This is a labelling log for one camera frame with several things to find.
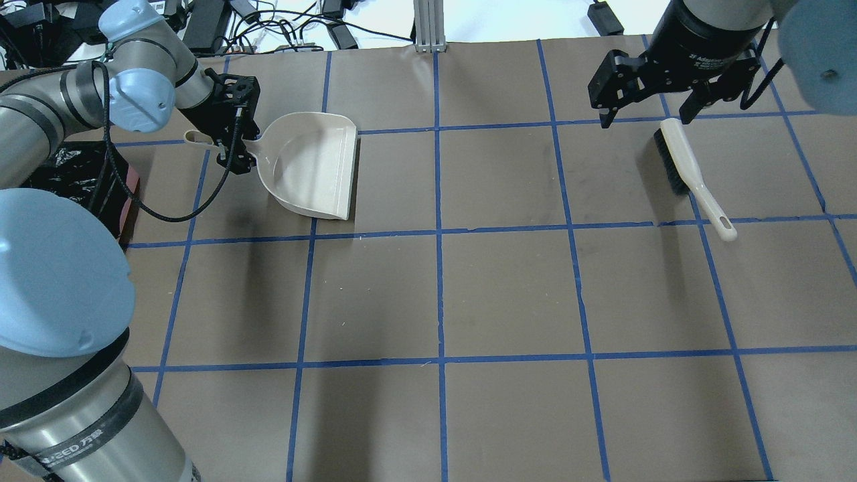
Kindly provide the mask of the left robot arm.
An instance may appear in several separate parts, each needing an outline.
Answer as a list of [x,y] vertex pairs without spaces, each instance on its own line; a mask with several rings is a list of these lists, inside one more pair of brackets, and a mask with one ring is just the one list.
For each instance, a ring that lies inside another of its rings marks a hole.
[[200,481],[123,361],[135,308],[119,241],[88,208],[25,180],[70,135],[152,133],[175,109],[248,173],[254,77],[203,70],[147,1],[99,18],[107,61],[25,74],[2,86],[2,454],[45,481]]

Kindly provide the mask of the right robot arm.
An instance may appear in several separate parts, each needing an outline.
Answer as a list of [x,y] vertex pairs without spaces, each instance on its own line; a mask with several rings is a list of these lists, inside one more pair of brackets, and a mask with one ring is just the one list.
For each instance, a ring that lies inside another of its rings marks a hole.
[[689,123],[720,101],[746,110],[788,67],[811,109],[853,116],[855,47],[854,1],[670,1],[646,51],[609,51],[587,90],[603,128],[666,92],[688,92]]

